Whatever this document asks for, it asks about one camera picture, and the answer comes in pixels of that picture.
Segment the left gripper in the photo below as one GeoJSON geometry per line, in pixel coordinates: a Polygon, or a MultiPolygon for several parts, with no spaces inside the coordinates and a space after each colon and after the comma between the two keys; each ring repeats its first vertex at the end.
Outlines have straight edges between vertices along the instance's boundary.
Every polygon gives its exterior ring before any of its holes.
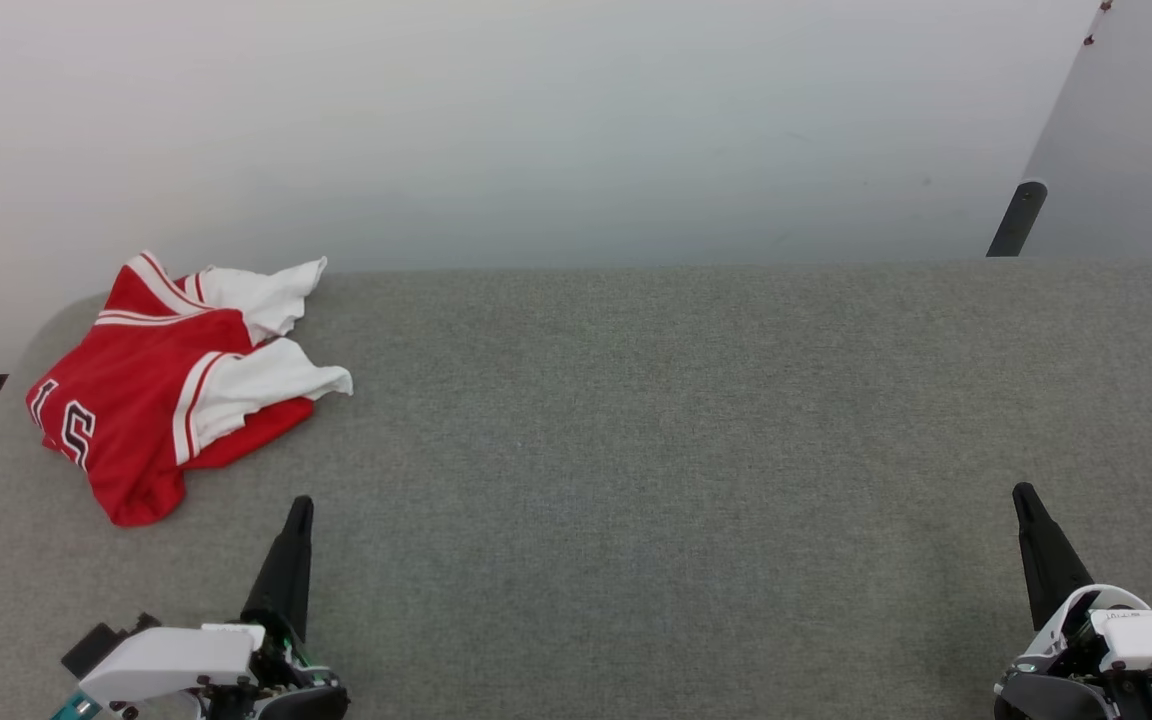
{"type": "Polygon", "coordinates": [[[271,543],[238,619],[209,623],[209,632],[247,632],[256,643],[247,673],[220,684],[198,679],[200,719],[343,719],[349,692],[328,666],[308,659],[308,592],[312,569],[314,501],[294,498],[271,543]]]}

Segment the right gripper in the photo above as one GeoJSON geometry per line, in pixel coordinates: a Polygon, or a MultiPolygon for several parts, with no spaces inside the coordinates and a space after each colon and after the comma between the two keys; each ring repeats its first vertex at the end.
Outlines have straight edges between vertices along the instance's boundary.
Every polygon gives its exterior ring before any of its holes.
{"type": "Polygon", "coordinates": [[[1124,589],[1093,584],[1033,484],[1015,484],[1011,505],[1036,637],[995,684],[996,719],[1152,719],[1152,669],[1102,667],[1106,621],[1151,607],[1124,589]]]}

